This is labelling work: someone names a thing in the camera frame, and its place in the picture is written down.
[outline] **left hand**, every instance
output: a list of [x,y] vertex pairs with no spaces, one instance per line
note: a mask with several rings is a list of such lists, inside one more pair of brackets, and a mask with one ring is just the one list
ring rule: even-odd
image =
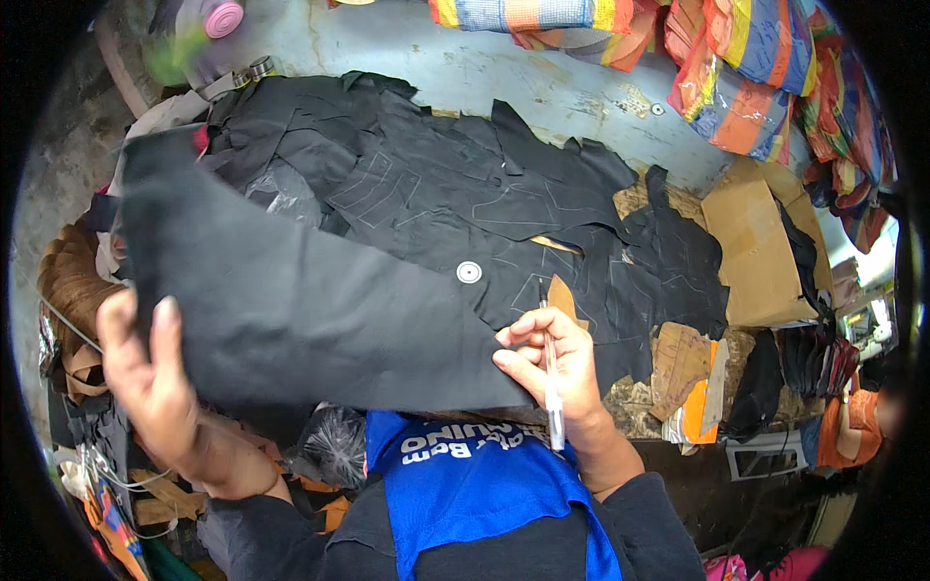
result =
[[133,331],[136,292],[121,291],[100,305],[97,330],[103,348],[103,374],[139,436],[153,454],[176,466],[194,446],[200,411],[184,373],[180,352],[180,312],[173,297],[155,307],[149,348],[152,361]]

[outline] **person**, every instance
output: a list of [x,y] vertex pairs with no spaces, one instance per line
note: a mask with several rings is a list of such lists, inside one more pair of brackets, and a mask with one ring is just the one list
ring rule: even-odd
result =
[[368,479],[341,525],[319,535],[271,460],[204,421],[181,358],[174,299],[155,308],[151,360],[127,290],[98,313],[113,394],[148,449],[209,495],[235,579],[703,579],[664,482],[601,404],[591,336],[555,308],[498,333],[494,363],[544,404],[543,332],[555,340],[568,445],[501,422],[369,411]]
[[[889,377],[886,383],[893,382]],[[894,437],[898,398],[889,385],[879,391],[863,390],[856,370],[840,397],[827,403],[823,416],[799,426],[804,459],[829,475],[835,470],[861,466],[878,453],[882,440]]]

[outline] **fingernail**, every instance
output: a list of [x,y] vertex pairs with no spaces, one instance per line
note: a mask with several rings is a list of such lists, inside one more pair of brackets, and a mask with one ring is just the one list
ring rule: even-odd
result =
[[494,351],[494,355],[491,355],[491,359],[494,360],[494,363],[500,365],[501,367],[507,367],[513,363],[513,360],[516,357],[519,357],[516,351],[507,349],[496,350]]
[[167,327],[178,322],[178,301],[168,295],[155,305],[155,326]]

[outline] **pink lid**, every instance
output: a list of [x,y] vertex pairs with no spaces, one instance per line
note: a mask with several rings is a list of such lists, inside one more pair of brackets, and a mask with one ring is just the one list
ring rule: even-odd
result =
[[210,10],[204,18],[204,30],[210,38],[220,38],[231,33],[242,21],[242,7],[235,2],[223,2]]

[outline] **pen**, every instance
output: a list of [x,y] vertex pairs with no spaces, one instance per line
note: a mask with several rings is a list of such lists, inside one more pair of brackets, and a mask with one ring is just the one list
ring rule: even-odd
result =
[[[549,306],[549,300],[542,291],[542,277],[539,277],[539,308]],[[543,331],[545,336],[546,374],[546,409],[549,411],[549,446],[553,452],[565,449],[565,419],[562,416],[562,396],[559,395],[559,369],[555,361],[555,341],[549,331]]]

